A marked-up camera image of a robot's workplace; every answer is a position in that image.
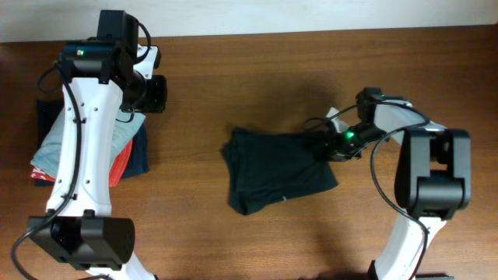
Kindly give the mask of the dark teal shirt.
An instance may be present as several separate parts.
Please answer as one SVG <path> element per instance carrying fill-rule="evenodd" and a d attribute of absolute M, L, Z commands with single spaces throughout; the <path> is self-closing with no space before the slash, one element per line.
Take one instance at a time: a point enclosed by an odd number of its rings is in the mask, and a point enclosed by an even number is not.
<path fill-rule="evenodd" d="M 223 158 L 230 175 L 229 206 L 241 215 L 338 186 L 323 131 L 266 135 L 234 128 Z"/>

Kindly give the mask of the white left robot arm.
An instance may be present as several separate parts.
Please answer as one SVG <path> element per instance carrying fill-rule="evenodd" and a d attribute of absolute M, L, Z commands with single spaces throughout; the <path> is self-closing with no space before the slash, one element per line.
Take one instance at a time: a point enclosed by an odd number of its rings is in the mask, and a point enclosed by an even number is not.
<path fill-rule="evenodd" d="M 91 279 L 153 277 L 134 252 L 133 221 L 111 214 L 108 183 L 118 112 L 160 113 L 167 103 L 160 50 L 139 44 L 144 29 L 125 11 L 103 10 L 96 36 L 68 42 L 54 63 L 65 101 L 61 157 L 46 212 L 29 218 L 26 238 Z"/>

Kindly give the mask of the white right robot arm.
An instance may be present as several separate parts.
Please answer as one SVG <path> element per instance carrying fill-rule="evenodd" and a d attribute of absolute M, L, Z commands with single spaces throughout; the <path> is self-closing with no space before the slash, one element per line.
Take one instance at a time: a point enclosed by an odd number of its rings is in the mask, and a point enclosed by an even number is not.
<path fill-rule="evenodd" d="M 433 238 L 471 200 L 471 137 L 465 130 L 431 121 L 407 99 L 387 96 L 379 88 L 360 91 L 352 107 L 358 124 L 348 126 L 334 107 L 321 121 L 328 129 L 328 158 L 335 162 L 358 159 L 372 145 L 373 184 L 398 214 L 387 245 L 371 261 L 366 276 L 414 279 Z M 400 145 L 394 200 L 382 190 L 375 167 L 381 144 L 390 139 Z"/>

